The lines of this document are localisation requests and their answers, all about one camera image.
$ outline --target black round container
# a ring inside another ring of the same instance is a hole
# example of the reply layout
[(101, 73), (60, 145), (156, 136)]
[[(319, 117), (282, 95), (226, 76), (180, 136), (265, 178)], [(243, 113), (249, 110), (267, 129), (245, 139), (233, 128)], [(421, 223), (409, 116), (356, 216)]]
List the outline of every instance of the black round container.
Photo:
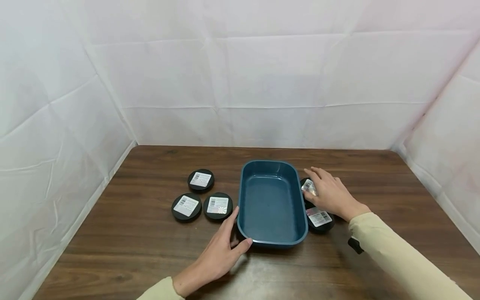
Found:
[(172, 215), (179, 222), (192, 222), (202, 211), (202, 201), (194, 193), (178, 196), (172, 203)]
[(232, 198), (225, 193), (216, 192), (204, 201), (204, 214), (211, 221), (222, 222), (232, 214), (232, 211)]
[(333, 214), (321, 212), (308, 201), (305, 201), (305, 214), (307, 215), (308, 230), (312, 233), (325, 234), (335, 226), (335, 218)]
[(215, 177), (210, 170), (193, 171), (187, 179), (188, 187), (195, 193), (204, 193), (212, 189)]

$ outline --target wall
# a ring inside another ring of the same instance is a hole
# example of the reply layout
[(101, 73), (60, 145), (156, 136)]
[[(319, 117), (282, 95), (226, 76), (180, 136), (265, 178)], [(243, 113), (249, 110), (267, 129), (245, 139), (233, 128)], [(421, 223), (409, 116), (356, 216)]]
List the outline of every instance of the wall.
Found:
[(480, 43), (398, 150), (480, 253)]
[(477, 0), (64, 0), (140, 144), (390, 148), (474, 46)]
[(31, 299), (131, 147), (56, 1), (0, 1), (0, 299)]

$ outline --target wooden table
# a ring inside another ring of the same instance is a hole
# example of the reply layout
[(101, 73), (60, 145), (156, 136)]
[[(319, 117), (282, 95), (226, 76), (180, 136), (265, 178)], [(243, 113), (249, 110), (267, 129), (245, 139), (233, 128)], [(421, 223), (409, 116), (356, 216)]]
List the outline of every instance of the wooden table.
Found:
[[(390, 151), (139, 146), (121, 165), (35, 296), (36, 300), (132, 300), (191, 264), (219, 225), (177, 223), (173, 200), (187, 177), (210, 169), (236, 204), (242, 165), (285, 160), (340, 177), (400, 236), (480, 299), (480, 257), (402, 159)], [(347, 224), (309, 233), (290, 250), (249, 251), (234, 271), (189, 299), (408, 299), (366, 253), (348, 245)]]

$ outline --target barcode label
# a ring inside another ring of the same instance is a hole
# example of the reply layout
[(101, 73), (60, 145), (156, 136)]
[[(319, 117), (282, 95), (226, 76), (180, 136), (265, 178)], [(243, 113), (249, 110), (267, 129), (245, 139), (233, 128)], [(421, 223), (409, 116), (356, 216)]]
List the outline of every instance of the barcode label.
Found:
[(310, 219), (310, 221), (312, 221), (315, 227), (319, 227), (328, 222), (332, 222), (332, 218), (327, 212), (319, 210), (316, 207), (309, 208), (306, 210), (306, 212), (308, 218)]
[(228, 208), (228, 198), (210, 197), (207, 212), (211, 214), (226, 214)]
[(315, 185), (313, 184), (313, 181), (311, 181), (310, 179), (307, 179), (305, 181), (305, 183), (301, 187), (301, 190), (307, 191), (313, 194), (314, 196), (318, 196), (317, 190), (315, 189)]
[(182, 196), (180, 201), (173, 208), (182, 215), (190, 216), (198, 205), (198, 201), (187, 196)]
[(195, 172), (190, 184), (206, 187), (211, 177), (212, 175), (210, 174)]

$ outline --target wrist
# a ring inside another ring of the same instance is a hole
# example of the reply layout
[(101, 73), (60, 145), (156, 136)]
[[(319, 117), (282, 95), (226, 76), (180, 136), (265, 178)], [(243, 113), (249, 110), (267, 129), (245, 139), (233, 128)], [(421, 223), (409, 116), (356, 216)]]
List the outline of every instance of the wrist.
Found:
[(208, 283), (197, 262), (173, 277), (172, 281), (175, 292), (183, 298), (186, 298)]
[(345, 221), (350, 223), (350, 221), (353, 218), (355, 218), (356, 216), (360, 216), (360, 215), (370, 213), (370, 212), (372, 212), (372, 211), (368, 208), (368, 206), (366, 206), (365, 204), (362, 204), (360, 202), (356, 202), (354, 205), (346, 208), (342, 212), (341, 217), (342, 217), (342, 219), (344, 219)]

